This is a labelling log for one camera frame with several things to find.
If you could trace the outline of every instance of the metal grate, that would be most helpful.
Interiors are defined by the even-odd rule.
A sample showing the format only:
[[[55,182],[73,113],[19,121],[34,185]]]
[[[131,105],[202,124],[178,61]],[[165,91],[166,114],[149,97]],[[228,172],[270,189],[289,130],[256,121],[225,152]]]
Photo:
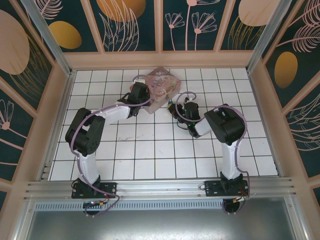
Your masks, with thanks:
[[[117,203],[112,211],[136,211],[136,210],[183,210],[183,209],[221,209],[222,199],[202,199],[202,200],[149,200],[149,201],[123,201]],[[60,211],[74,212],[83,211],[85,202],[38,202],[35,206],[36,212]],[[88,211],[104,210],[111,203],[104,206],[95,206]]]

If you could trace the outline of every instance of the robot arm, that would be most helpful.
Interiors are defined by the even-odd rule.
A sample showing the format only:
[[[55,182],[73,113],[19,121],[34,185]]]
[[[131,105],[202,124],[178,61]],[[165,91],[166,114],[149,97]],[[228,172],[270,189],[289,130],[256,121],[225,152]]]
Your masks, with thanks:
[[[169,106],[168,109],[178,122],[187,125],[189,133],[194,138],[199,138],[213,131],[216,138],[221,142],[223,165],[220,173],[220,184],[224,192],[228,193],[232,188],[238,188],[237,186],[239,184],[243,184],[243,175],[239,171],[239,166],[236,166],[235,157],[237,157],[237,159],[240,158],[239,148],[241,142],[239,142],[238,146],[236,145],[245,131],[244,120],[234,110],[227,107],[210,110],[206,112],[204,118],[200,120],[198,105],[190,102],[188,98],[184,101],[184,107],[182,107],[181,104],[177,105],[179,113],[187,119],[200,121],[192,122],[182,119],[176,112],[175,104]]]
[[[150,99],[150,90],[148,86],[141,82],[136,82],[133,85],[131,92],[119,99],[113,108],[106,109],[90,117],[84,123],[84,127],[87,128],[84,129],[82,127],[78,132],[74,140],[73,149],[79,154],[81,170],[91,185],[101,189],[101,181],[96,165],[95,152],[99,147],[104,127],[109,124],[116,123],[117,121],[137,116],[140,108],[142,107],[138,104],[144,103],[148,99]],[[69,146],[71,145],[77,128],[91,113],[92,112],[86,108],[78,110],[65,135],[65,140],[69,143]],[[88,196],[88,198],[97,197],[97,192],[92,190],[92,188],[85,183],[81,174],[78,176],[77,183],[80,185],[81,192],[83,193],[81,195],[82,198],[86,198],[85,196]]]

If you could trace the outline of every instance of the grid line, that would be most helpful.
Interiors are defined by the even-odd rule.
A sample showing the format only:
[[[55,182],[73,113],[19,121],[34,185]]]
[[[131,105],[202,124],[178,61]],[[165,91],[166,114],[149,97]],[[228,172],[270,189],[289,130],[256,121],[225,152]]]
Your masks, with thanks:
[[[231,74],[232,74],[232,77],[233,77],[233,81],[234,81],[234,85],[235,85],[235,89],[236,89],[236,93],[237,93],[237,96],[238,96],[238,99],[239,99],[239,103],[241,105],[241,102],[240,102],[240,97],[239,97],[239,94],[238,94],[238,89],[237,89],[237,85],[236,85],[236,81],[235,81],[235,76],[234,76],[234,73],[231,71]],[[244,111],[243,111],[243,108],[242,106],[240,106],[241,108],[241,112],[244,116]],[[256,170],[258,172],[258,176],[260,176],[259,174],[259,170],[258,170],[258,165],[257,165],[257,161],[256,161],[256,158],[255,158],[255,153],[254,153],[254,148],[252,147],[252,144],[251,144],[251,140],[250,140],[250,135],[249,135],[249,131],[247,129],[247,134],[248,134],[248,138],[249,138],[249,142],[250,142],[250,146],[251,146],[251,151],[252,151],[252,155],[253,155],[253,159],[254,159],[254,163],[255,163],[255,167],[256,167]]]

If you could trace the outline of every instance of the flower illustration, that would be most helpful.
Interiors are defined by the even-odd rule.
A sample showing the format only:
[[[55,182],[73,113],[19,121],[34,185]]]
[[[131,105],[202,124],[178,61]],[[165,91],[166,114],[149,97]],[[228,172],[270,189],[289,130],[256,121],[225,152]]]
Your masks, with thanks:
[[[15,108],[15,105],[11,101],[8,101],[7,105],[6,105],[6,103],[3,99],[0,100],[0,130],[5,130],[5,131],[9,130],[9,131],[13,132],[14,134],[17,134],[18,136],[26,139],[27,138],[26,136],[23,136],[22,134],[14,131],[10,128],[10,122],[11,122],[12,116],[14,114],[14,108]],[[0,138],[0,142],[7,144],[11,147],[14,147],[16,149],[19,149],[19,150],[23,149],[22,147],[15,145],[15,144],[8,142],[8,141],[1,139],[1,138]]]
[[[188,12],[186,14],[186,27],[185,27],[185,50],[188,50],[188,25],[189,25],[189,15],[190,15],[190,8],[197,6],[197,5],[210,5],[210,4],[217,4],[220,0],[186,0],[188,4]]]
[[[10,128],[10,121],[14,114],[15,105],[8,101],[7,106],[3,99],[0,100],[0,129],[8,130]]]
[[[167,13],[165,15],[165,20],[168,23],[169,28],[170,28],[172,47],[173,47],[173,50],[175,51],[176,48],[175,48],[175,44],[174,44],[174,38],[172,35],[172,29],[183,27],[185,25],[185,21],[183,21],[181,13],[179,13],[179,14],[173,13],[172,16],[170,13]]]
[[[217,30],[217,25],[214,24],[216,19],[214,13],[203,13],[199,18],[199,12],[193,13],[192,24],[195,32],[194,50],[197,50],[197,36],[202,33],[209,33]]]

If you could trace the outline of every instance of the metal plate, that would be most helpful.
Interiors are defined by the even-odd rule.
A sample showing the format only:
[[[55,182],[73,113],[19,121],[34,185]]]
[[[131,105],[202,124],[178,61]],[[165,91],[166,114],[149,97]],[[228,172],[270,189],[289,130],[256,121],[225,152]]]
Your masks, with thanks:
[[[220,185],[220,181],[205,181],[204,182],[205,195],[207,197],[225,197],[225,196],[241,196],[241,190],[238,186],[230,189],[228,193],[225,193],[224,189]],[[240,188],[248,194],[248,182],[246,180],[241,181]]]
[[[100,190],[116,194],[117,193],[117,183],[116,182],[102,182],[100,185]],[[101,192],[96,192],[94,195],[94,192],[88,192],[83,191],[83,188],[81,188],[81,185],[79,183],[73,184],[72,199],[104,199],[106,196]]]

